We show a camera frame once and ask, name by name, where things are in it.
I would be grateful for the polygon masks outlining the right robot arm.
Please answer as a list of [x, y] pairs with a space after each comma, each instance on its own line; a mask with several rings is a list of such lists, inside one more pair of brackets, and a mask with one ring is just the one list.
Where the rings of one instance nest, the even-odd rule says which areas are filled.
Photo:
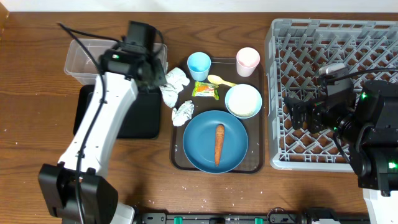
[[357, 94], [346, 79], [324, 89], [308, 101], [284, 97], [292, 126], [330, 129], [334, 141], [348, 144], [343, 157], [358, 177], [371, 223], [397, 223], [397, 85], [370, 80]]

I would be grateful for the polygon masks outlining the white tissue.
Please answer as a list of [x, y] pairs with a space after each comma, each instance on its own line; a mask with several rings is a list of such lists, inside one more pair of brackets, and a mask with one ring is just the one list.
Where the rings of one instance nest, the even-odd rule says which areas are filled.
[[169, 71], [165, 78], [167, 83], [159, 88], [161, 90], [164, 103], [169, 108], [173, 108], [178, 100], [178, 94], [185, 86], [189, 85], [190, 80], [187, 78], [185, 72], [178, 67]]

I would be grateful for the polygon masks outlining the pink cup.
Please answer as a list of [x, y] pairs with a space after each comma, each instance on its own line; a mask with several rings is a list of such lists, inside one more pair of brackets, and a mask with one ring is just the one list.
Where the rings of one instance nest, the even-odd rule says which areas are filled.
[[249, 77], [259, 65], [259, 52], [251, 47], [240, 49], [236, 54], [236, 70], [238, 75]]

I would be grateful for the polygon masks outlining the white paper ball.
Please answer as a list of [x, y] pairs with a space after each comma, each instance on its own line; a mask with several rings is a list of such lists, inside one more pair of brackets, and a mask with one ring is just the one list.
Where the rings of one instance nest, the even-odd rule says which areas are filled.
[[176, 127], [184, 125], [192, 118], [194, 108], [192, 100], [185, 101], [178, 109], [174, 108], [172, 110], [172, 124]]

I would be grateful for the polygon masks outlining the green snack wrapper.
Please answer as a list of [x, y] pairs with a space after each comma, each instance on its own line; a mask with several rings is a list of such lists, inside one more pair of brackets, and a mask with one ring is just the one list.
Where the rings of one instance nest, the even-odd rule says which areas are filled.
[[192, 96], [213, 97], [215, 100], [219, 100], [218, 87], [212, 83], [195, 82]]

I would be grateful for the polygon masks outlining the orange carrot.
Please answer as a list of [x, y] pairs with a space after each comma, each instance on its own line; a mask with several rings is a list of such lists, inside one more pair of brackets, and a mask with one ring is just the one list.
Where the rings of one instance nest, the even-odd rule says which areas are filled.
[[215, 165], [219, 166], [221, 160], [221, 153], [224, 141], [224, 126], [222, 124], [216, 127], [216, 138], [215, 138]]

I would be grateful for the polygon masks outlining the light blue cup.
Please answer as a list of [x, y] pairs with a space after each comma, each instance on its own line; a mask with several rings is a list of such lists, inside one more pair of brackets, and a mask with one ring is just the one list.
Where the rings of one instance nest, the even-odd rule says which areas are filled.
[[204, 52], [195, 52], [188, 57], [187, 66], [192, 78], [202, 82], [209, 74], [211, 58]]

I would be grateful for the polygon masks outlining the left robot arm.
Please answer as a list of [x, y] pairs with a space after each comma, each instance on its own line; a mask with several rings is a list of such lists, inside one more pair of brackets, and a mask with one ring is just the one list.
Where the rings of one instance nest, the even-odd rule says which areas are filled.
[[119, 201], [106, 180], [109, 160], [123, 120], [140, 90], [166, 83], [154, 50], [155, 27], [131, 21], [127, 36], [116, 40], [98, 59], [78, 39], [81, 33], [59, 25], [83, 49], [96, 67], [90, 104], [67, 150], [55, 165], [43, 164], [38, 181], [49, 214], [62, 223], [125, 223], [135, 209]]

